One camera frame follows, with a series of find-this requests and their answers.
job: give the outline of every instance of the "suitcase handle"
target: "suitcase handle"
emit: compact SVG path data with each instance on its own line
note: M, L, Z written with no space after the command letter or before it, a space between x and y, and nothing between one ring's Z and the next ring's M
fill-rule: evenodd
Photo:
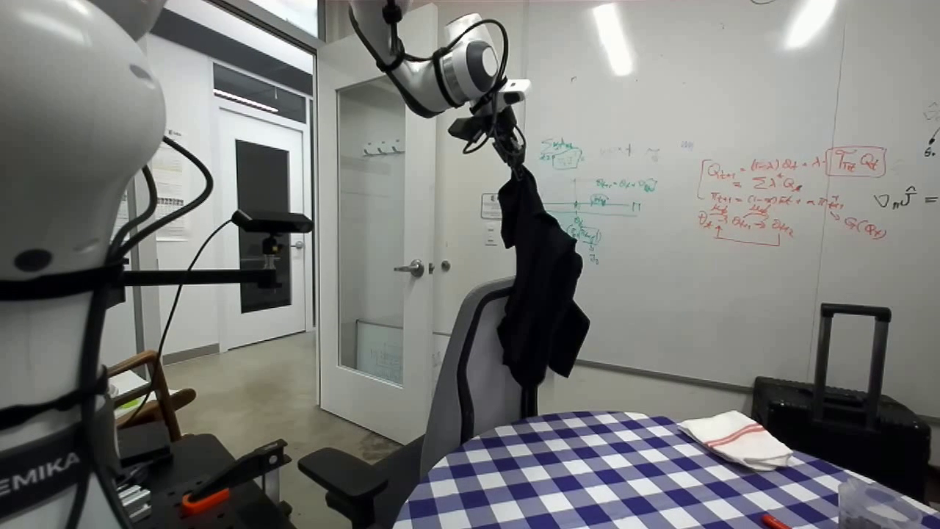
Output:
M824 372L827 372L827 343L832 343L832 318L834 313L859 313L876 318L876 337L873 337L873 365L868 365L868 394L867 412L876 415L880 400L880 379L884 379L884 348L886 348L886 325L889 307L886 304L846 304L846 303L823 303L818 304L818 341L815 341L815 400L824 400Z

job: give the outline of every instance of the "checkered tablecloth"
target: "checkered tablecloth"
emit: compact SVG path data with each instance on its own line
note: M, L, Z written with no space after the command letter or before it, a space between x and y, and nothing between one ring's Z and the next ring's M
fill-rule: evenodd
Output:
M834 525L846 470L796 454L754 473L644 415L547 415L467 440L398 510L409 525Z

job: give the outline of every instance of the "black jacket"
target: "black jacket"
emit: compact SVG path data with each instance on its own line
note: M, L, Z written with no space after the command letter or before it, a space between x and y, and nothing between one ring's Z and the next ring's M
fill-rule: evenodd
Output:
M552 366L570 376L586 313L572 303L582 254L557 219L542 207L532 174L516 163L498 187L503 241L516 247L516 282L510 287L498 341L505 365L523 387L538 387Z

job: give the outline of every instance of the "whiteboard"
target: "whiteboard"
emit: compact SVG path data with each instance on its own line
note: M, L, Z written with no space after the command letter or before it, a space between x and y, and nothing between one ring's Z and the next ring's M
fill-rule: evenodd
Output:
M786 49L801 0L620 0L627 75L594 6L525 2L513 34L527 163L583 254L582 357L808 379L818 303L889 304L884 391L937 416L940 2L840 0ZM864 387L868 325L834 335Z

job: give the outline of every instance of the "suitcase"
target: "suitcase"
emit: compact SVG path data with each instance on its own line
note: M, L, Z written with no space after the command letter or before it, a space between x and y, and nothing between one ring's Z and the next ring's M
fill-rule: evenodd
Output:
M876 318L868 391L827 387L832 318ZM931 429L880 394L889 307L823 303L812 382L754 379L752 416L793 448L873 476L908 497L926 497Z

